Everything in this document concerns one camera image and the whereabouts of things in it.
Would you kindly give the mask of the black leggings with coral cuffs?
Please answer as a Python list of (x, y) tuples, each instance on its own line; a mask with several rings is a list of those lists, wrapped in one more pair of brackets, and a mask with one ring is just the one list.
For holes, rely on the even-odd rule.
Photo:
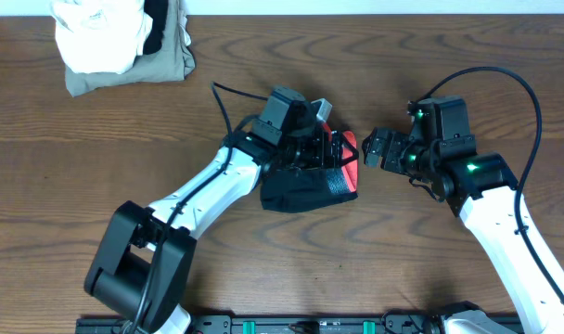
[(273, 212), (308, 212), (358, 198), (358, 154), (352, 131), (339, 135), (324, 122), (325, 144), (340, 149), (340, 157), (314, 167), (280, 168), (263, 181), (260, 201)]

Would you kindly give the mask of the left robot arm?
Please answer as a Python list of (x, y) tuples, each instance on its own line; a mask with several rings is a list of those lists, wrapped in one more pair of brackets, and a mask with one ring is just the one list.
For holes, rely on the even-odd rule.
[(83, 288), (122, 316), (121, 333), (185, 332), (179, 301), (202, 234), (273, 171), (336, 158), (327, 100), (277, 86), (262, 101), (261, 113), (226, 126), (213, 160), (186, 184), (147, 206), (128, 200), (110, 217)]

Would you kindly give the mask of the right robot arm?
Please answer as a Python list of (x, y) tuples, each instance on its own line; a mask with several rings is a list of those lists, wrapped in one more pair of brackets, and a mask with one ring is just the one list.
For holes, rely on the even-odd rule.
[(480, 154), (460, 96), (411, 106), (404, 134), (375, 128), (364, 140), (365, 164), (405, 175), (446, 201), (479, 241), (505, 286), (526, 333), (564, 333), (564, 270), (546, 245), (503, 157)]

